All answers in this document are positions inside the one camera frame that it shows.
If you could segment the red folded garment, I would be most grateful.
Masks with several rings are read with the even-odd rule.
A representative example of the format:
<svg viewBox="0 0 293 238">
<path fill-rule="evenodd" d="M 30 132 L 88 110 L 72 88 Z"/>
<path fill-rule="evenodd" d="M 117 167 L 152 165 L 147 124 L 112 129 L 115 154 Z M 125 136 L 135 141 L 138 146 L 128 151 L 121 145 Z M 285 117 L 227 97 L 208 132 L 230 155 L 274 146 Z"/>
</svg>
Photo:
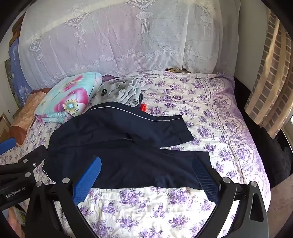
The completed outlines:
<svg viewBox="0 0 293 238">
<path fill-rule="evenodd" d="M 143 111 L 143 112 L 146 112 L 147 111 L 146 110 L 147 109 L 146 107 L 147 107 L 146 104 L 141 103 L 140 110 Z"/>
</svg>

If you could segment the black bed frame side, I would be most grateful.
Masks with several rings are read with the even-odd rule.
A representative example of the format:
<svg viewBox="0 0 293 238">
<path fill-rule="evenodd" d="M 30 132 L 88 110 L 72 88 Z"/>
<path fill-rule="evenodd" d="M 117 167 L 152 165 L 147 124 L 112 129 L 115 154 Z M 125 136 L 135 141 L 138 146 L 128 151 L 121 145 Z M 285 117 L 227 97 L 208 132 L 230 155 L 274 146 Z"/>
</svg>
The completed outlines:
<svg viewBox="0 0 293 238">
<path fill-rule="evenodd" d="M 254 123 L 244 110 L 250 90 L 237 78 L 234 95 L 251 137 L 264 165 L 271 188 L 277 186 L 292 174 L 292 150 L 282 131 L 272 139 L 264 128 Z"/>
</svg>

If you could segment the orange brown pillow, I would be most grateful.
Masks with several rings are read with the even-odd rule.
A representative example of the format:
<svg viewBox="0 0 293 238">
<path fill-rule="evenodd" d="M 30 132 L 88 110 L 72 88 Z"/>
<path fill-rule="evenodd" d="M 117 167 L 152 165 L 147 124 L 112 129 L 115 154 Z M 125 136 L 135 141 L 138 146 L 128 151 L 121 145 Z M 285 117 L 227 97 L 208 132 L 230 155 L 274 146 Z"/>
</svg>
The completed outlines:
<svg viewBox="0 0 293 238">
<path fill-rule="evenodd" d="M 28 96 L 24 107 L 14 119 L 9 130 L 9 136 L 15 139 L 16 146 L 23 146 L 30 127 L 35 120 L 34 112 L 50 90 L 51 88 L 45 88 L 33 91 Z"/>
</svg>

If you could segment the grey folded garment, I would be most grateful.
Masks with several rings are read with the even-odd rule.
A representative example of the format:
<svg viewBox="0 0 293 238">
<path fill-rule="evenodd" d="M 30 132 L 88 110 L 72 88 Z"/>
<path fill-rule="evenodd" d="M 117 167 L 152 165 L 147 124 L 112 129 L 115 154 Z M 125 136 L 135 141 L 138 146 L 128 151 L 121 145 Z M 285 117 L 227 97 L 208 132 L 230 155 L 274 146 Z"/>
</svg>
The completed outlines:
<svg viewBox="0 0 293 238">
<path fill-rule="evenodd" d="M 92 105 L 117 102 L 139 108 L 143 100 L 140 81 L 134 77 L 116 79 L 103 83 L 91 100 Z"/>
</svg>

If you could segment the blue patterned cloth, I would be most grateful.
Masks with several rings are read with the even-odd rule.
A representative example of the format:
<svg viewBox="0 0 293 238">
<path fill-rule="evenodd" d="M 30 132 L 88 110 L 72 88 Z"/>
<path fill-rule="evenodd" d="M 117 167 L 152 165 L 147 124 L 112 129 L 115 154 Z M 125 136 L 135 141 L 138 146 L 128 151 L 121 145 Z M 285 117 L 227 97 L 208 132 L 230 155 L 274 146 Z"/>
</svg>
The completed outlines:
<svg viewBox="0 0 293 238">
<path fill-rule="evenodd" d="M 16 92 L 16 96 L 20 102 L 20 106 L 23 108 L 28 96 L 32 92 L 31 87 L 29 86 L 27 80 L 24 77 L 24 74 L 21 69 L 19 53 L 19 38 L 16 38 L 12 45 L 9 47 L 9 56 L 10 56 L 10 70 L 12 76 L 13 88 Z"/>
</svg>

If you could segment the folded floral quilt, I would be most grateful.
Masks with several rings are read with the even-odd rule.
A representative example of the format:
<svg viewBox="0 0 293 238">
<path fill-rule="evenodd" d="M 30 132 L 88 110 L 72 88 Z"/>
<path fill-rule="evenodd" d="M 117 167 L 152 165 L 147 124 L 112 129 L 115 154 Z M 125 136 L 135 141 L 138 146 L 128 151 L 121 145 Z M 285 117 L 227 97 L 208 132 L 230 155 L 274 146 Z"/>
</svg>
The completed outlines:
<svg viewBox="0 0 293 238">
<path fill-rule="evenodd" d="M 80 115 L 101 86 L 102 81 L 102 75 L 98 72 L 86 72 L 64 78 L 37 106 L 34 112 L 36 120 L 65 123 Z"/>
</svg>

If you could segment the navy blue pants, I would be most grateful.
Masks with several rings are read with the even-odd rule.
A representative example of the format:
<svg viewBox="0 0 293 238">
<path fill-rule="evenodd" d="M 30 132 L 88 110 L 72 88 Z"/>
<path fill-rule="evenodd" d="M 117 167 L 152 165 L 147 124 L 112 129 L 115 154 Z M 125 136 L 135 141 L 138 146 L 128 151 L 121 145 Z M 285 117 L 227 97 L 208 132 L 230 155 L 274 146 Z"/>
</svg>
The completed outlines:
<svg viewBox="0 0 293 238">
<path fill-rule="evenodd" d="M 208 152 L 173 150 L 193 139 L 182 116 L 152 116 L 124 104 L 102 103 L 52 133 L 43 171 L 59 183 L 98 157 L 101 171 L 94 188 L 200 189 L 193 159 L 210 166 Z"/>
</svg>

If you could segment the brick pattern curtain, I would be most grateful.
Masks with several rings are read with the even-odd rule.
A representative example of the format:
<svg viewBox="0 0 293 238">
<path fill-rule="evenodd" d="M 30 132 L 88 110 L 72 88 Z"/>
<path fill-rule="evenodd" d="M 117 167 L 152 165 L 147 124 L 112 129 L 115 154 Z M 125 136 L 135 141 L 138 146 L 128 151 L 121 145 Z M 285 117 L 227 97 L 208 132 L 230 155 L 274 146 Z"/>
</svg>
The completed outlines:
<svg viewBox="0 0 293 238">
<path fill-rule="evenodd" d="M 272 11 L 269 11 L 263 55 L 245 111 L 271 138 L 292 114 L 292 38 Z"/>
</svg>

